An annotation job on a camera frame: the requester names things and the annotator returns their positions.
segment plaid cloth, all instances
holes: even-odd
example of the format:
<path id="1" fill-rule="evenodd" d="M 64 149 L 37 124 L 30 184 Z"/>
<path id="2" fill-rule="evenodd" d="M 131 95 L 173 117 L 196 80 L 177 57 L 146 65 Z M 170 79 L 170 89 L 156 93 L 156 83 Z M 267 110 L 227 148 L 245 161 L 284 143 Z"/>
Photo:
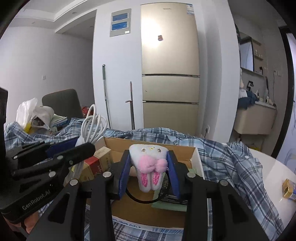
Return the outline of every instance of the plaid cloth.
<path id="1" fill-rule="evenodd" d="M 83 120 L 73 118 L 70 124 L 56 136 L 28 135 L 18 123 L 10 123 L 6 126 L 4 133 L 6 149 L 40 140 L 59 142 L 77 137 L 80 135 L 82 122 Z M 262 165 L 258 159 L 253 158 L 248 147 L 242 142 L 239 144 L 218 143 L 187 136 L 167 128 L 138 129 L 127 132 L 107 129 L 104 136 L 198 148 L 205 178 L 215 182 L 221 179 L 227 180 L 253 211 L 270 240 L 275 240 L 282 233 L 284 229 L 282 221 L 279 219 L 279 214 L 263 185 Z M 40 214 L 43 213 L 47 206 L 40 210 Z M 211 240 L 211 206 L 209 209 L 210 226 L 208 240 Z M 137 237 L 137 240 L 181 240 L 181 237 L 178 237 L 178 235 L 155 235 L 150 234 L 151 232 L 149 231 L 140 232 L 139 230 L 134 230 L 134 228 L 123 227 L 121 224 L 115 225 L 114 230 L 117 232 L 117 240 L 133 240 L 133 236 Z M 87 233 L 88 228 L 86 224 L 85 240 L 89 240 Z"/>

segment blue gripper pad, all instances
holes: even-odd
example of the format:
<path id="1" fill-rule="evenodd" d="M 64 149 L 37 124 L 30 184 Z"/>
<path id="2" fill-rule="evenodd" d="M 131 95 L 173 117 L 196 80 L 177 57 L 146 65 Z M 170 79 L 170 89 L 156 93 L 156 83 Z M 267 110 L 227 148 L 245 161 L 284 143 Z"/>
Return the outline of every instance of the blue gripper pad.
<path id="1" fill-rule="evenodd" d="M 70 140 L 63 141 L 63 142 L 57 143 L 55 145 L 52 145 L 50 148 L 48 148 L 46 150 L 47 157 L 52 158 L 57 153 L 74 148 L 77 140 L 78 140 L 78 137 L 75 137 Z"/>
<path id="2" fill-rule="evenodd" d="M 129 153 L 129 150 L 125 150 L 123 153 L 123 156 L 121 158 L 120 162 L 124 162 L 120 177 L 119 177 L 119 184 L 118 184 L 118 195 L 120 198 L 125 194 L 126 192 L 126 187 L 128 184 L 128 177 L 129 177 L 129 172 L 131 169 L 131 155 Z"/>
<path id="3" fill-rule="evenodd" d="M 170 183 L 172 186 L 173 194 L 179 199 L 180 198 L 180 187 L 177 172 L 175 169 L 175 164 L 170 152 L 167 152 L 167 161 L 168 161 L 168 174 L 170 177 Z"/>

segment white table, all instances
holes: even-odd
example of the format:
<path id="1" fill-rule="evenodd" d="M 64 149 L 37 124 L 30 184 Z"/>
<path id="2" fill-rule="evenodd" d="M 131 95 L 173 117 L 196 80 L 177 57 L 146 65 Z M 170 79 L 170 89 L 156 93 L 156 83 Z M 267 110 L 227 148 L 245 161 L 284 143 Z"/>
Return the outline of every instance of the white table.
<path id="1" fill-rule="evenodd" d="M 257 150 L 250 149 L 253 157 L 258 158 L 263 166 L 263 184 L 267 194 L 279 212 L 284 224 L 288 225 L 296 211 L 296 202 L 283 197 L 282 184 L 286 178 L 296 183 L 296 175 L 284 164 Z"/>

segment refrigerator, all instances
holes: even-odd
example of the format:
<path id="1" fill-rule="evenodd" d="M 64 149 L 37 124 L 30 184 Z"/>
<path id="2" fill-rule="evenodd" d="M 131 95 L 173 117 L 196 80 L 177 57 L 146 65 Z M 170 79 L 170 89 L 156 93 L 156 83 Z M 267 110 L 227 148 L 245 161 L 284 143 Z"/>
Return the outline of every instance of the refrigerator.
<path id="1" fill-rule="evenodd" d="M 199 50 L 193 6 L 141 5 L 144 128 L 196 135 Z"/>

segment metal pole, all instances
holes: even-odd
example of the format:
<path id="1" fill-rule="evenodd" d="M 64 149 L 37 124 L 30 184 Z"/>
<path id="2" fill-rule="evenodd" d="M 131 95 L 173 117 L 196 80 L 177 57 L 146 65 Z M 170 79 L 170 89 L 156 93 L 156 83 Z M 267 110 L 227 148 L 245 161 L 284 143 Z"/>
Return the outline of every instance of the metal pole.
<path id="1" fill-rule="evenodd" d="M 107 110 L 107 118 L 108 118 L 109 128 L 111 128 L 110 118 L 109 118 L 108 101 L 107 101 L 106 70 L 105 70 L 105 65 L 104 64 L 102 65 L 102 71 L 103 71 L 103 84 L 104 84 L 104 94 L 105 94 L 105 103 L 106 103 L 106 110 Z"/>
<path id="2" fill-rule="evenodd" d="M 135 117 L 133 114 L 133 84 L 130 82 L 130 89 L 131 89 L 131 100 L 127 100 L 126 103 L 130 103 L 130 109 L 131 109 L 131 129 L 135 129 Z"/>

